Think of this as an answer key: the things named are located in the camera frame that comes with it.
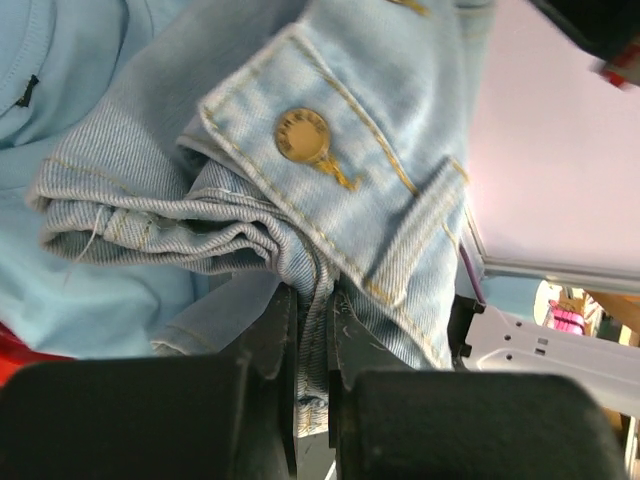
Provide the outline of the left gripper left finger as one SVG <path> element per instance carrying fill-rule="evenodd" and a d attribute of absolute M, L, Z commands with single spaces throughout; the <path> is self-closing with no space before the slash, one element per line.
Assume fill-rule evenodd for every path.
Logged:
<path fill-rule="evenodd" d="M 58 361 L 1 391 L 5 479 L 292 479 L 297 296 L 217 354 Z"/>

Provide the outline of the light denim shorts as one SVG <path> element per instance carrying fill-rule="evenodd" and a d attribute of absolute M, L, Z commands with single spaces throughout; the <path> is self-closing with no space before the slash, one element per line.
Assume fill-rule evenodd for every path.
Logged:
<path fill-rule="evenodd" d="M 197 1 L 57 145 L 127 186 L 97 265 L 251 271 L 298 293 L 298 433 L 328 428 L 343 288 L 415 369 L 448 369 L 467 140 L 490 1 Z"/>

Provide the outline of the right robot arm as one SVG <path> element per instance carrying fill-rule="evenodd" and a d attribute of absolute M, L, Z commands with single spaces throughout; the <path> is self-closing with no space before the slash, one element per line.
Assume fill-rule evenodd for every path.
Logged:
<path fill-rule="evenodd" d="M 448 337 L 461 368 L 565 376 L 597 402 L 630 417 L 639 416 L 639 350 L 579 336 L 504 313 L 457 295 Z"/>

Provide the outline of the red plastic tray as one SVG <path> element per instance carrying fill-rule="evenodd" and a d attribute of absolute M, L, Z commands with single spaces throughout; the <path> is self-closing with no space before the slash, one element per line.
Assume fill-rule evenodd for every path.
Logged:
<path fill-rule="evenodd" d="M 46 356 L 32 351 L 11 330 L 1 325 L 0 334 L 1 354 L 1 385 L 4 385 L 15 373 L 23 367 L 42 362 Z"/>

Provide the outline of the light blue t-shirt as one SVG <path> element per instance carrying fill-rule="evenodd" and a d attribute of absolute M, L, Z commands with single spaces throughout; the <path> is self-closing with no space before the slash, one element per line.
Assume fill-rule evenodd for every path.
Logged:
<path fill-rule="evenodd" d="M 5 1 L 1 5 L 1 324 L 29 349 L 144 357 L 153 333 L 195 301 L 201 277 L 171 266 L 90 261 L 123 211 L 83 200 L 127 186 L 68 160 L 60 141 L 181 1 Z"/>

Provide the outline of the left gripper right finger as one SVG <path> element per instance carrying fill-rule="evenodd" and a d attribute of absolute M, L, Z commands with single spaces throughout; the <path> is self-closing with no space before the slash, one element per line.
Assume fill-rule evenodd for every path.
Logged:
<path fill-rule="evenodd" d="M 329 445 L 341 479 L 623 479 L 601 409 L 557 375 L 473 373 L 472 320 L 454 300 L 454 369 L 417 371 L 386 349 L 336 293 L 327 320 Z"/>

